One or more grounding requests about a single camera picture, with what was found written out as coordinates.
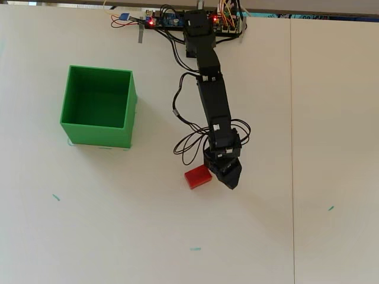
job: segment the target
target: circuit board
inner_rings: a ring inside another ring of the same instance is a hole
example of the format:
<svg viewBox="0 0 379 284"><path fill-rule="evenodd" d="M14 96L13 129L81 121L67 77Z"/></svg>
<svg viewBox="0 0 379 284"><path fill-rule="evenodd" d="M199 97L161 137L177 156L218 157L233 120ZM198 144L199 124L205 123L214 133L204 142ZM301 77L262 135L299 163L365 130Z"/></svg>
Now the circuit board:
<svg viewBox="0 0 379 284"><path fill-rule="evenodd" d="M233 37L239 33L241 25L239 16L227 14L222 17L221 15L216 15L214 11L207 11L207 15L212 20L216 36ZM162 17L159 11L147 10L145 17L145 28L165 27L169 31L182 31L184 28L184 11L176 14L167 12Z"/></svg>

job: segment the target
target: metal bracket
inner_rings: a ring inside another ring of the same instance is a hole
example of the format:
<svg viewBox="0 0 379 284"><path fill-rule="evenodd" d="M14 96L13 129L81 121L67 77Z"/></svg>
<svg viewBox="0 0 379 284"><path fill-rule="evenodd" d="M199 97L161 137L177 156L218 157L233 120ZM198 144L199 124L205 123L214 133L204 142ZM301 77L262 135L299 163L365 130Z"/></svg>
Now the metal bracket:
<svg viewBox="0 0 379 284"><path fill-rule="evenodd" d="M138 34L138 43L142 43L143 41L143 31L144 31L144 25L143 24L139 24L139 34Z"/></svg>
<svg viewBox="0 0 379 284"><path fill-rule="evenodd" d="M205 4L205 0L197 0L197 4L196 4L197 9L198 10L204 9L204 4Z"/></svg>

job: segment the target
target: green plastic container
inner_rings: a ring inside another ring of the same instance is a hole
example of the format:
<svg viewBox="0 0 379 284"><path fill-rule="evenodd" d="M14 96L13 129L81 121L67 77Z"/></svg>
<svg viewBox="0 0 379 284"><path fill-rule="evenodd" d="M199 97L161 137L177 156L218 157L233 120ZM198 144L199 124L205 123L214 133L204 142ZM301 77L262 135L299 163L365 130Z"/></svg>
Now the green plastic container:
<svg viewBox="0 0 379 284"><path fill-rule="evenodd" d="M73 144L130 148L136 103L132 71L70 66L60 125Z"/></svg>

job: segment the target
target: red block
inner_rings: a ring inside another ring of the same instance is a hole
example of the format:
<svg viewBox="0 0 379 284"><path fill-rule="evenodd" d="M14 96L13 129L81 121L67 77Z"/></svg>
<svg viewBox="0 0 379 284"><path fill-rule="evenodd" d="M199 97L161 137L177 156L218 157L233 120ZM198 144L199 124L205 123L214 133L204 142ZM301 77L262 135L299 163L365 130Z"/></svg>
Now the red block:
<svg viewBox="0 0 379 284"><path fill-rule="evenodd" d="M203 164L200 167L196 167L195 169L186 172L184 176L191 189L212 180L212 175L210 174L208 168Z"/></svg>

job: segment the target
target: white table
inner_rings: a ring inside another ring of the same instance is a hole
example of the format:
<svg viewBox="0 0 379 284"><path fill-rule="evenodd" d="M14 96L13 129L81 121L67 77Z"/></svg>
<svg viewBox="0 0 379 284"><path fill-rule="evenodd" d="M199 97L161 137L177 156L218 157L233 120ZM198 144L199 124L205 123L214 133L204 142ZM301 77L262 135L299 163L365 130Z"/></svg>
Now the white table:
<svg viewBox="0 0 379 284"><path fill-rule="evenodd" d="M99 10L0 6L0 283L294 282L290 22L248 24L243 44L216 48L232 115L253 131L239 186L191 191L183 174L202 157L172 154L188 129L171 112L183 70L167 40L138 44ZM70 64L134 72L131 150L68 145ZM191 79L178 108L205 124Z"/></svg>
<svg viewBox="0 0 379 284"><path fill-rule="evenodd" d="M378 32L291 22L296 283L379 282Z"/></svg>

